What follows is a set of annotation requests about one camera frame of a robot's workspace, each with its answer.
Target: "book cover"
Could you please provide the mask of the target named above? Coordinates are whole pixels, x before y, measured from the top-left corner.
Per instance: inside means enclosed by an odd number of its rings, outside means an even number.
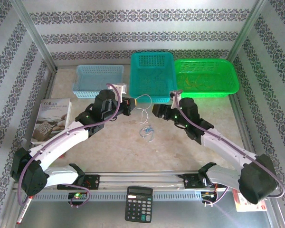
[[[264,200],[261,200],[258,204],[252,204],[245,199],[242,193],[237,190],[232,190],[234,202],[236,204],[237,212],[247,211],[267,211],[267,207]]]
[[[70,98],[42,100],[31,143],[42,144],[62,132],[68,126],[70,110]]]

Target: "blue plastic basket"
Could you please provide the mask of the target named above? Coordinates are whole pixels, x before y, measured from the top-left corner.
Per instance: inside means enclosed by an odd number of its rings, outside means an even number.
[[[79,65],[73,92],[78,98],[95,98],[106,84],[122,82],[122,65]]]
[[[173,55],[167,52],[142,52],[131,56],[130,95],[148,94],[152,102],[170,101],[170,92],[176,90]],[[143,96],[138,102],[150,102]]]

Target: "green plastic basket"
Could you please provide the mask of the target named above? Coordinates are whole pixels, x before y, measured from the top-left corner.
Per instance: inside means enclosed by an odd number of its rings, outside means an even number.
[[[239,90],[233,65],[220,58],[178,59],[174,62],[181,97],[225,97]]]

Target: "black bracket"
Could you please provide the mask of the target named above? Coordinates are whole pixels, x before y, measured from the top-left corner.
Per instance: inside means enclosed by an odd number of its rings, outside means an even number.
[[[99,178],[100,178],[99,175],[86,174],[84,179],[83,179],[83,182],[80,186],[85,187],[89,190],[98,190]],[[65,186],[63,184],[57,185],[57,189],[58,190],[82,190],[79,188],[73,188],[73,187]]]
[[[201,182],[198,173],[185,173],[183,175],[178,175],[178,177],[184,180],[185,189],[201,189],[205,187]]]

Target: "calculator keypad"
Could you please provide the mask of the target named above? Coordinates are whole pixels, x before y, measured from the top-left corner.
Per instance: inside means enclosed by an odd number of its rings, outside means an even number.
[[[142,198],[141,200],[127,199],[125,220],[132,222],[151,222],[152,198]]]

